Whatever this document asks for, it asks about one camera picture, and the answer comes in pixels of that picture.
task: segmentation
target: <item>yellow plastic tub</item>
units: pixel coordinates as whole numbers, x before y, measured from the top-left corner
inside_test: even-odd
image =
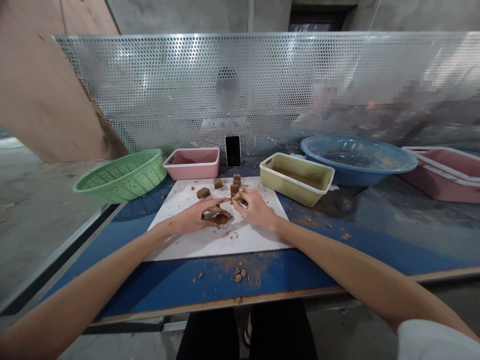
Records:
[[[260,182],[311,208],[327,193],[335,169],[281,152],[260,163]]]

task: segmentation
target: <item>blue plastic bowl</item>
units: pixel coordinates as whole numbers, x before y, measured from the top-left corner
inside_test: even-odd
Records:
[[[417,158],[399,147],[348,135],[315,135],[302,140],[306,159],[335,169],[332,184],[368,187],[391,174],[407,173]]]

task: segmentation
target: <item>smartphone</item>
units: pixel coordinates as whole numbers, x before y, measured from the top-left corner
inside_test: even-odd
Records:
[[[225,136],[226,165],[236,168],[242,165],[240,136]]]

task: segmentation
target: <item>black pants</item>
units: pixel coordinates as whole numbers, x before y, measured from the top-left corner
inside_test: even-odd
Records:
[[[301,300],[254,305],[250,359],[317,360],[310,323]],[[239,359],[233,308],[190,314],[177,360]]]

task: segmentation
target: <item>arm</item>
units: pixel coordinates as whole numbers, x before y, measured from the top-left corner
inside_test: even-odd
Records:
[[[330,275],[340,286],[379,314],[395,333],[410,319],[430,320],[480,339],[444,302],[418,283],[385,263],[353,247],[275,215],[255,189],[242,188],[235,209],[252,225],[281,235]]]
[[[74,278],[0,335],[0,359],[56,359],[151,252],[166,248],[172,235],[217,226],[202,214],[229,200],[197,202]]]

